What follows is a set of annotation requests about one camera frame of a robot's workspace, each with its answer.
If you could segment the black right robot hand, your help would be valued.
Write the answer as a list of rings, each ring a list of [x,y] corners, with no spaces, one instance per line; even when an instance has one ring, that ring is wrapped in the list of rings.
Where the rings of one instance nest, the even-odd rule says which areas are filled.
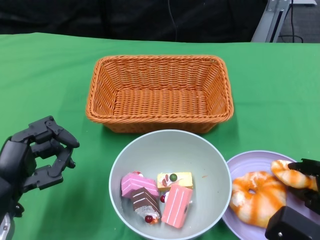
[[[290,170],[296,170],[307,177],[314,177],[315,190],[311,187],[288,187],[289,192],[304,202],[304,205],[313,212],[320,214],[320,162],[302,158],[301,162],[288,164]]]

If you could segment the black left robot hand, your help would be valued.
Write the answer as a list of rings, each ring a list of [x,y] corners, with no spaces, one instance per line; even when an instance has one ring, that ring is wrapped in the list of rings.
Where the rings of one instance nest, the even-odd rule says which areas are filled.
[[[75,168],[72,153],[79,146],[53,116],[47,116],[7,139],[0,152],[0,176],[20,194],[52,187],[63,182],[65,168]]]

